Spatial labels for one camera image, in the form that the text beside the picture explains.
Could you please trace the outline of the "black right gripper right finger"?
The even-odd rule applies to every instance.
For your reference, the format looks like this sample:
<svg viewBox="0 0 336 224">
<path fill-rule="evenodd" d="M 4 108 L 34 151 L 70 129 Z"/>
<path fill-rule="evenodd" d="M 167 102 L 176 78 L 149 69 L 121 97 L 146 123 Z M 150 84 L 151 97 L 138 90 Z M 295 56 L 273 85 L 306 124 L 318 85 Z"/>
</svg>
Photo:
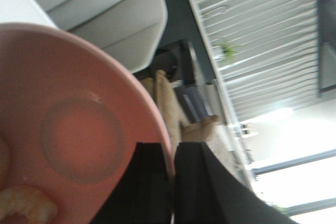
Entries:
<svg viewBox="0 0 336 224">
<path fill-rule="evenodd" d="M 239 182 L 204 142 L 175 154 L 175 223 L 293 223 Z"/>
</svg>

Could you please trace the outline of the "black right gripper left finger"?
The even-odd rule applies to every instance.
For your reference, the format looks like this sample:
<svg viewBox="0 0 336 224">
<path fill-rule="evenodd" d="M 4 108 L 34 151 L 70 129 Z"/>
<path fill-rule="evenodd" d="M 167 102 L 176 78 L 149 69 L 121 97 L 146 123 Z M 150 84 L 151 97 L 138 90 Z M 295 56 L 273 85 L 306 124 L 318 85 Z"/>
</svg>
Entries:
<svg viewBox="0 0 336 224">
<path fill-rule="evenodd" d="M 137 143 L 122 178 L 91 223 L 170 223 L 171 192 L 161 144 Z"/>
</svg>

